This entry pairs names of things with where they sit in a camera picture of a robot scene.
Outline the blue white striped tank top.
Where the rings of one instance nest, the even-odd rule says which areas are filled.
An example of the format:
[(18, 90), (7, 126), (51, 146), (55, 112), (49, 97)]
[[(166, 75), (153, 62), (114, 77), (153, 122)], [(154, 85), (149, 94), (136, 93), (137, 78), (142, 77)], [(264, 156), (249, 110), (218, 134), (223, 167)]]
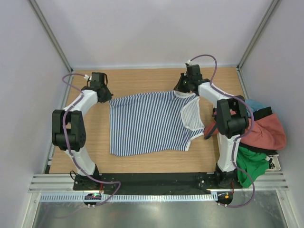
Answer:
[(177, 91), (150, 92), (110, 101), (110, 153), (134, 156), (188, 151), (204, 135), (199, 97)]

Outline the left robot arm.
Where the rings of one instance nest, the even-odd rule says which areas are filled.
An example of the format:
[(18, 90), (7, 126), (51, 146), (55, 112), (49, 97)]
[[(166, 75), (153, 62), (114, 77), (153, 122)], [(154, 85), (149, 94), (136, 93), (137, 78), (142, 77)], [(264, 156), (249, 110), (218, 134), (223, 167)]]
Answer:
[[(82, 76), (86, 85), (79, 89), (66, 81), (70, 76)], [(70, 73), (63, 76), (62, 81), (79, 92), (78, 97), (67, 107), (56, 109), (52, 113), (52, 143), (64, 151), (77, 168), (78, 177), (85, 177), (84, 184), (90, 190), (96, 190), (101, 183), (97, 165), (90, 158), (86, 143), (84, 116), (97, 103), (110, 101), (107, 74), (93, 72), (90, 76)]]

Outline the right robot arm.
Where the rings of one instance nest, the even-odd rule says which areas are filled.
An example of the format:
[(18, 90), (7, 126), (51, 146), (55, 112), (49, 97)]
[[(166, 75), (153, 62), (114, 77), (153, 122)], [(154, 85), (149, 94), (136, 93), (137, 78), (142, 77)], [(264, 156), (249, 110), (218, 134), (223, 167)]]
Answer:
[(242, 96), (233, 96), (204, 79), (199, 65), (186, 64), (186, 72), (174, 90), (194, 92), (206, 98), (214, 106), (215, 126), (218, 130), (219, 159), (214, 172), (214, 182), (219, 188), (227, 188), (237, 178), (237, 153), (241, 136), (249, 126), (246, 103)]

